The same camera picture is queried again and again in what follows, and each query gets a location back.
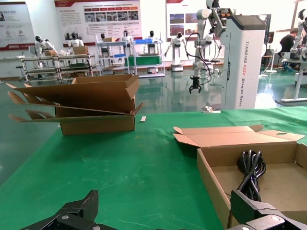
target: table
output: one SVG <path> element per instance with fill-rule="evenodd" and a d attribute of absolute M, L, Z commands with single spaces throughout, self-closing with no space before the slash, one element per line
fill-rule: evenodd
<path fill-rule="evenodd" d="M 196 148 L 177 143 L 173 127 L 263 124 L 307 133 L 306 107 L 145 116 L 143 123 L 136 116 L 135 132 L 63 137 L 56 131 L 0 187 L 1 228 L 40 221 L 98 189 L 98 223 L 125 230 L 220 230 L 197 170 Z"/>

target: robotic arm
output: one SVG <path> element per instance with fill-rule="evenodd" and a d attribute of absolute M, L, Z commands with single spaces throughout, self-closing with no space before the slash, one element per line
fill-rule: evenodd
<path fill-rule="evenodd" d="M 165 57 L 166 57 L 166 55 L 167 55 L 167 53 L 168 53 L 168 51 L 169 51 L 169 49 L 170 49 L 170 47 L 173 47 L 174 46 L 174 44 L 175 44 L 175 39 L 174 38 L 172 38 L 172 41 L 171 41 L 171 43 L 169 44 L 169 46 L 168 46 L 168 48 L 167 48 L 167 50 L 166 50 L 166 52 L 165 52 Z"/>

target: wall poster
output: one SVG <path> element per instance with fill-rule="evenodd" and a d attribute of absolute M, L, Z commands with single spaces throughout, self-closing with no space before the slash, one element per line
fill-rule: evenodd
<path fill-rule="evenodd" d="M 25 2 L 0 2 L 0 51 L 34 46 L 34 32 Z"/>
<path fill-rule="evenodd" d="M 55 0 L 63 45 L 76 33 L 86 46 L 94 46 L 96 35 L 119 39 L 124 30 L 142 37 L 140 0 Z"/>
<path fill-rule="evenodd" d="M 197 32 L 196 12 L 203 6 L 199 2 L 197 0 L 166 0 L 168 41 L 179 32 L 186 38 Z"/>

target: power cord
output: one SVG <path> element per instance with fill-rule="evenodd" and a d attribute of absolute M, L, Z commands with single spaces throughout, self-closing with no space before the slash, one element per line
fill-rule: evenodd
<path fill-rule="evenodd" d="M 258 181 L 267 169 L 261 151 L 258 153 L 254 150 L 244 151 L 242 157 L 237 160 L 236 165 L 244 173 L 243 181 L 238 187 L 238 190 L 249 199 L 261 202 Z"/>

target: wire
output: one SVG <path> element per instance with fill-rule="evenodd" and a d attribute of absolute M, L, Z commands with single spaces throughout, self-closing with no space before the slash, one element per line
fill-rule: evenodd
<path fill-rule="evenodd" d="M 267 168 L 261 151 L 258 153 L 254 150 L 244 151 L 236 164 L 239 170 L 244 173 L 243 181 L 239 185 L 238 190 L 249 199 L 261 202 L 258 181 L 264 175 Z"/>

